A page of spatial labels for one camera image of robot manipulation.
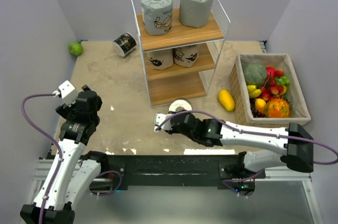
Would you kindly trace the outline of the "green melon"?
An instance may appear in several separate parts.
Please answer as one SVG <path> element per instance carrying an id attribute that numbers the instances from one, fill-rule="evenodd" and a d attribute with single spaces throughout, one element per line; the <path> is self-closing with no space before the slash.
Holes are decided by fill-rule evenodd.
<path id="1" fill-rule="evenodd" d="M 267 69 L 261 63 L 249 63 L 243 68 L 246 85 L 261 87 L 267 78 Z"/>

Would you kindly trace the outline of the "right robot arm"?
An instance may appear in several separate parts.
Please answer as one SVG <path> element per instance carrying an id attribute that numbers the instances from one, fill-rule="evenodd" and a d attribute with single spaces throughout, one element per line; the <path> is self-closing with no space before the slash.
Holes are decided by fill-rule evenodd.
<path id="1" fill-rule="evenodd" d="M 288 127 L 263 128 L 238 125 L 215 117 L 200 120 L 187 111 L 157 114 L 155 131 L 182 134 L 206 147 L 239 145 L 258 149 L 238 155 L 236 164 L 227 166 L 235 178 L 247 178 L 252 173 L 270 167 L 286 166 L 290 170 L 311 173 L 314 170 L 312 136 L 299 124 Z"/>

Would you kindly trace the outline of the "grey roll cartoon print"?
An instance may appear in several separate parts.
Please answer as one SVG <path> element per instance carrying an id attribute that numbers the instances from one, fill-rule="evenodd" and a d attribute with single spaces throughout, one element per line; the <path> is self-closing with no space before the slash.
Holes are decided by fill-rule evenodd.
<path id="1" fill-rule="evenodd" d="M 149 35 L 164 35 L 171 30 L 172 0 L 141 0 L 144 28 Z"/>

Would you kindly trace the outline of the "red apple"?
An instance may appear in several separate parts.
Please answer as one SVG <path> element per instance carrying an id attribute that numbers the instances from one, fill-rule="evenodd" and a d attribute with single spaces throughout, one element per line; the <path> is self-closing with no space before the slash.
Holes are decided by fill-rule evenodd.
<path id="1" fill-rule="evenodd" d="M 275 77 L 275 73 L 276 73 L 276 69 L 275 68 L 273 68 L 273 67 L 266 67 L 266 71 L 267 71 L 267 79 Z"/>

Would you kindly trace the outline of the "orange fruit in basket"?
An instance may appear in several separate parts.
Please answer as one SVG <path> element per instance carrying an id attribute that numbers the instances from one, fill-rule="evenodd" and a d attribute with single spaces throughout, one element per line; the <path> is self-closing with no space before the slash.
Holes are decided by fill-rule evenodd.
<path id="1" fill-rule="evenodd" d="M 265 100 L 261 98 L 257 98 L 255 101 L 255 109 L 260 112 L 261 114 L 265 113 L 267 103 Z"/>

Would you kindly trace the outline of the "orange horned melon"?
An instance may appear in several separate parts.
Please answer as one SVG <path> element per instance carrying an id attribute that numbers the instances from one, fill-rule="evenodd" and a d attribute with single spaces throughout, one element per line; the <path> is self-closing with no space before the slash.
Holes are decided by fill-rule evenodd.
<path id="1" fill-rule="evenodd" d="M 267 102 L 265 115 L 268 118 L 288 118 L 290 116 L 290 105 L 284 99 L 272 99 Z"/>

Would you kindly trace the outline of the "green grapes bunch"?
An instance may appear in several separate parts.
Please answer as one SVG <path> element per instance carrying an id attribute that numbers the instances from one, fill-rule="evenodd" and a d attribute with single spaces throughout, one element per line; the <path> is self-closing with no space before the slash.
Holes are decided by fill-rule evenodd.
<path id="1" fill-rule="evenodd" d="M 277 86 L 285 86 L 290 83 L 290 80 L 287 76 L 276 77 L 275 80 Z"/>

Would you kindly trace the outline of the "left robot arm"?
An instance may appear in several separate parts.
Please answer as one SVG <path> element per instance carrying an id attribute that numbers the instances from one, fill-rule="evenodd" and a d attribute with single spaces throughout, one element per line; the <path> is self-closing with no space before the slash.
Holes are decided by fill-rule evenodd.
<path id="1" fill-rule="evenodd" d="M 75 208 L 90 183 L 109 173 L 105 153 L 89 152 L 82 157 L 100 123 L 101 98 L 86 85 L 78 91 L 69 81 L 52 95 L 63 100 L 55 111 L 65 122 L 59 141 L 54 142 L 57 153 L 42 188 L 32 203 L 22 206 L 20 216 L 25 223 L 73 223 Z"/>

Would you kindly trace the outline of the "brown roll sheep logo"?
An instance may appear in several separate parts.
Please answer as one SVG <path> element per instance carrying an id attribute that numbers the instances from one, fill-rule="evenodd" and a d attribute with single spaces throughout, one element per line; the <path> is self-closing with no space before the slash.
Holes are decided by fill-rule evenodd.
<path id="1" fill-rule="evenodd" d="M 150 67 L 155 70 L 167 69 L 174 63 L 172 49 L 147 52 L 147 58 L 150 62 Z"/>

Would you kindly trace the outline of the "grey roll white label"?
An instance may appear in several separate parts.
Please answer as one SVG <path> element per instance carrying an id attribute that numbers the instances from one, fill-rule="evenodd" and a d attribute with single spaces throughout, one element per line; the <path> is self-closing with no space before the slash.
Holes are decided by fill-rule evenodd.
<path id="1" fill-rule="evenodd" d="M 207 25 L 214 0 L 180 0 L 180 22 L 189 27 Z"/>

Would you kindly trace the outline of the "yellow mango fruit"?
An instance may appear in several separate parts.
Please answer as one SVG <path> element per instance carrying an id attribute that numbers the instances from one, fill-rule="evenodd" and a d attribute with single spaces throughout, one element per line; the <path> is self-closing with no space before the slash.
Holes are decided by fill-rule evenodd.
<path id="1" fill-rule="evenodd" d="M 227 112 L 234 111 L 235 101 L 227 90 L 222 89 L 219 92 L 218 99 L 219 99 L 220 104 L 225 108 Z"/>

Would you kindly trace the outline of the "black paper roll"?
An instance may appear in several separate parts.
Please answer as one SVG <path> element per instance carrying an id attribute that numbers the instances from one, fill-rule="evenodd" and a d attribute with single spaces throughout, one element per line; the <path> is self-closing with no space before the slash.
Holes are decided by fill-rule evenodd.
<path id="1" fill-rule="evenodd" d="M 112 42 L 112 50 L 118 56 L 124 58 L 128 56 L 135 48 L 137 42 L 134 37 L 126 32 Z"/>

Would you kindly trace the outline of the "black base frame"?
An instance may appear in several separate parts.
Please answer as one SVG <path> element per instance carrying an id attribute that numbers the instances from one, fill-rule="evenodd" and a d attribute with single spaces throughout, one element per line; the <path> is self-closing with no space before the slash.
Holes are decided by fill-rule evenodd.
<path id="1" fill-rule="evenodd" d="M 111 155 L 105 174 L 90 185 L 93 193 L 127 190 L 131 186 L 216 187 L 253 194 L 256 179 L 265 177 L 243 169 L 239 155 Z"/>

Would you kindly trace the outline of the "woven basket white liner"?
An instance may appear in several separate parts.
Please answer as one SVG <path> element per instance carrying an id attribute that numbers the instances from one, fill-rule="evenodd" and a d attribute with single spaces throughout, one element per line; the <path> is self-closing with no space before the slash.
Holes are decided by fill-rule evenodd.
<path id="1" fill-rule="evenodd" d="M 266 78 L 261 87 L 262 94 L 258 97 L 267 102 L 280 98 L 290 105 L 288 118 L 268 118 L 255 109 L 257 98 L 249 98 L 247 85 L 243 75 L 243 68 L 249 63 L 261 63 L 265 67 L 276 69 L 274 78 Z M 290 83 L 285 86 L 276 85 L 276 77 L 287 76 Z M 305 125 L 311 121 L 311 116 L 297 79 L 295 69 L 288 54 L 239 54 L 237 55 L 233 69 L 230 73 L 230 87 L 235 100 L 236 122 L 241 125 L 258 127 L 282 127 L 289 123 Z"/>

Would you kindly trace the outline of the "green lime fruit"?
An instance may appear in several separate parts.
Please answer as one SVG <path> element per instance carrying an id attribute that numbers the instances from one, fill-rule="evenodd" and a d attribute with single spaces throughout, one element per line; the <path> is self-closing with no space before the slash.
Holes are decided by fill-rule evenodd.
<path id="1" fill-rule="evenodd" d="M 69 44 L 69 52 L 71 55 L 80 56 L 83 53 L 83 46 L 79 42 L 72 42 Z"/>

